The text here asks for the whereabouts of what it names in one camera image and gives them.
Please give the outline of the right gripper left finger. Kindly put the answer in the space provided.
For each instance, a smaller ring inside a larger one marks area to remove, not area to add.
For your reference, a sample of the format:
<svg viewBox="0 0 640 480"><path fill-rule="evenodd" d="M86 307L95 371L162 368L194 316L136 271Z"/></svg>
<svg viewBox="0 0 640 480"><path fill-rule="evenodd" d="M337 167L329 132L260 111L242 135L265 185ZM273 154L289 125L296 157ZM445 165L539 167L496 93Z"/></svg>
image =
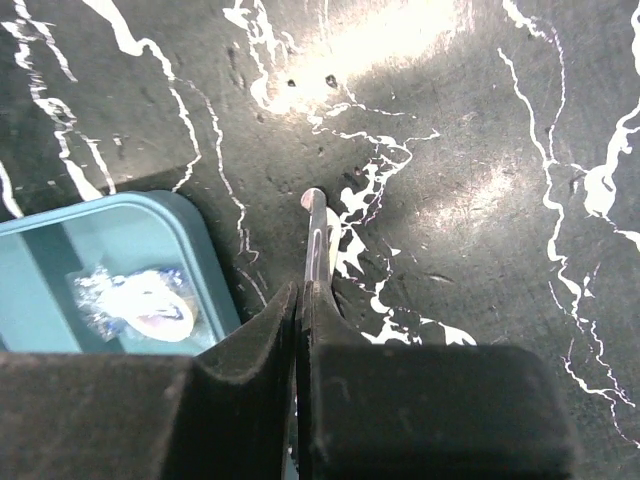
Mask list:
<svg viewBox="0 0 640 480"><path fill-rule="evenodd" d="M282 479L298 288L194 356L1 357L5 479Z"/></svg>

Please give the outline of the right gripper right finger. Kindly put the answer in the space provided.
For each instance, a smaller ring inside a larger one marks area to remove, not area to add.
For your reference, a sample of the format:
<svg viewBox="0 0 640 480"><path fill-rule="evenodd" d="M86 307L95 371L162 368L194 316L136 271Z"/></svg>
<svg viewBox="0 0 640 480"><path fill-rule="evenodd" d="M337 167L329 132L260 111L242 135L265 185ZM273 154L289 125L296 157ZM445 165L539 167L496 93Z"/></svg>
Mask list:
<svg viewBox="0 0 640 480"><path fill-rule="evenodd" d="M305 284L303 479L571 479L580 448L554 375L517 346L379 345Z"/></svg>

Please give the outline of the dark blue divided tray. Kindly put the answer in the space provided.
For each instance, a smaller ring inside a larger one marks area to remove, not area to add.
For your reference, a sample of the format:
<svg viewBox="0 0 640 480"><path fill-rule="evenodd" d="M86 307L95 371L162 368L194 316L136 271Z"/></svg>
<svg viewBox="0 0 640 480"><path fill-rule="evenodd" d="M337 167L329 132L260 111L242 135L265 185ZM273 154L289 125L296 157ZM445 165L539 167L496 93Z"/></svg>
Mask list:
<svg viewBox="0 0 640 480"><path fill-rule="evenodd" d="M204 218L125 192L1 226L1 348L198 355L240 319Z"/></svg>

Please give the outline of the small scissors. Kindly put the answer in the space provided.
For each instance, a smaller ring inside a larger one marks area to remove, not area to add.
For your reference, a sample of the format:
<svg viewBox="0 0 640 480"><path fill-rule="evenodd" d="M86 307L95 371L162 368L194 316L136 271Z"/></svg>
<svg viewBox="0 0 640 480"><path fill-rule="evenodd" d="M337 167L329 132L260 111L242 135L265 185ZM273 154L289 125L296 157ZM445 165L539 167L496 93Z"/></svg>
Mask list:
<svg viewBox="0 0 640 480"><path fill-rule="evenodd" d="M317 187L306 190L300 203L309 213L304 280L325 282L332 290L342 235L341 221L328 206L325 193Z"/></svg>

